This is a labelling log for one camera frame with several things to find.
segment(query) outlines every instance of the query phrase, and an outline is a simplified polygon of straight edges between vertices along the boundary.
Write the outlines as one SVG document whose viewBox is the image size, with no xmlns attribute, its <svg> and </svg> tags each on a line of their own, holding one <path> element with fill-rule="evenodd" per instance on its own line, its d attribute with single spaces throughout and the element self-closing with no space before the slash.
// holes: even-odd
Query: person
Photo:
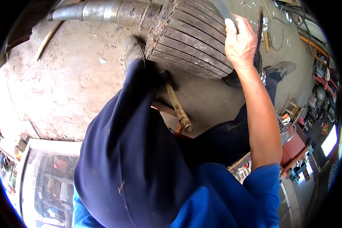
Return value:
<svg viewBox="0 0 342 228">
<path fill-rule="evenodd" d="M 225 20 L 225 53 L 246 104 L 237 117 L 192 140 L 176 138 L 151 108 L 157 74 L 144 45 L 122 45 L 123 88 L 90 123 L 74 171 L 73 226 L 278 227 L 280 132 L 276 86 L 296 66 L 267 67 L 266 87 L 253 66 L 256 37 L 235 15 Z M 226 169 L 251 151 L 252 172 L 241 185 Z"/>
</svg>

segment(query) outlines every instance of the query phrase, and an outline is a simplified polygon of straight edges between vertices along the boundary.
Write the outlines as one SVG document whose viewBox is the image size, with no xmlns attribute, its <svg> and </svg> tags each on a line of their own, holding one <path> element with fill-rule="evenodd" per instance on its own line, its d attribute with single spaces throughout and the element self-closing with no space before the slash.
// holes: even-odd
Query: metal pipe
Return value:
<svg viewBox="0 0 342 228">
<path fill-rule="evenodd" d="M 47 15 L 48 21 L 108 21 L 119 26 L 149 29 L 155 24 L 160 4 L 123 0 L 87 0 L 59 7 Z"/>
</svg>

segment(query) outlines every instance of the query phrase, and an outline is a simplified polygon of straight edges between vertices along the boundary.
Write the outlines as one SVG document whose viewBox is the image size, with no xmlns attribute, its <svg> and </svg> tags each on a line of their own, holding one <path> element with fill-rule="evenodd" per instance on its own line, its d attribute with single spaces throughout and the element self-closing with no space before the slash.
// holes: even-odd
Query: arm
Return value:
<svg viewBox="0 0 342 228">
<path fill-rule="evenodd" d="M 274 106 L 253 66 L 256 36 L 245 18 L 234 16 L 240 33 L 237 34 L 236 27 L 230 19 L 225 20 L 225 53 L 237 71 L 246 98 L 252 170 L 255 170 L 261 166 L 280 163 L 280 131 Z"/>
</svg>

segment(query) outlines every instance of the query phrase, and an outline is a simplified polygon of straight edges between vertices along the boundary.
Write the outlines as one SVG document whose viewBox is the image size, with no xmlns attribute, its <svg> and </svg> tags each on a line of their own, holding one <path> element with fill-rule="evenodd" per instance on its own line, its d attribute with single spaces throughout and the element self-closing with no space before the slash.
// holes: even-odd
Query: concrete floor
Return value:
<svg viewBox="0 0 342 228">
<path fill-rule="evenodd" d="M 252 8 L 231 1 L 231 8 L 234 13 L 257 23 L 259 6 L 263 3 L 254 1 L 257 6 L 252 0 L 246 1 Z M 278 16 L 273 1 L 266 2 L 271 16 Z M 33 27 L 29 41 L 11 50 L 2 71 L 12 101 L 2 100 L 0 106 L 13 106 L 16 118 L 30 120 L 42 139 L 66 135 L 83 140 L 89 123 L 122 88 L 125 77 L 120 67 L 120 46 L 123 38 L 140 33 L 137 29 L 119 28 L 109 23 L 65 21 L 36 62 L 37 48 L 53 24 L 53 21 L 43 19 Z M 281 42 L 283 45 L 279 51 L 270 48 L 266 53 L 261 44 L 263 66 L 281 61 L 297 65 L 296 71 L 278 84 L 275 108 L 283 107 L 288 94 L 295 94 L 297 102 L 303 106 L 314 86 L 311 77 L 314 58 L 305 52 L 309 46 L 299 39 L 294 27 L 276 20 L 269 29 L 276 46 Z M 108 62 L 100 64 L 99 57 Z M 180 87 L 177 95 L 194 125 L 194 131 L 188 134 L 191 137 L 233 120 L 245 103 L 242 89 L 233 89 L 220 80 L 207 80 L 164 64 L 160 67 L 171 71 Z M 165 91 L 160 91 L 159 98 L 171 104 Z M 169 127 L 176 127 L 174 118 L 165 116 L 164 119 Z"/>
</svg>

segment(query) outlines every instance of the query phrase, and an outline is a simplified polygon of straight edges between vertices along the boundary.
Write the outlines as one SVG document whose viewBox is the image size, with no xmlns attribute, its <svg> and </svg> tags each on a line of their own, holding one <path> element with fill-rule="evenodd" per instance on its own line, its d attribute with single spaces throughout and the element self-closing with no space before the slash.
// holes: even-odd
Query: hand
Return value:
<svg viewBox="0 0 342 228">
<path fill-rule="evenodd" d="M 239 34 L 236 26 L 229 18 L 225 19 L 225 54 L 234 68 L 239 71 L 242 69 L 251 69 L 255 57 L 257 39 L 250 24 L 241 16 L 233 14 L 236 18 Z"/>
</svg>

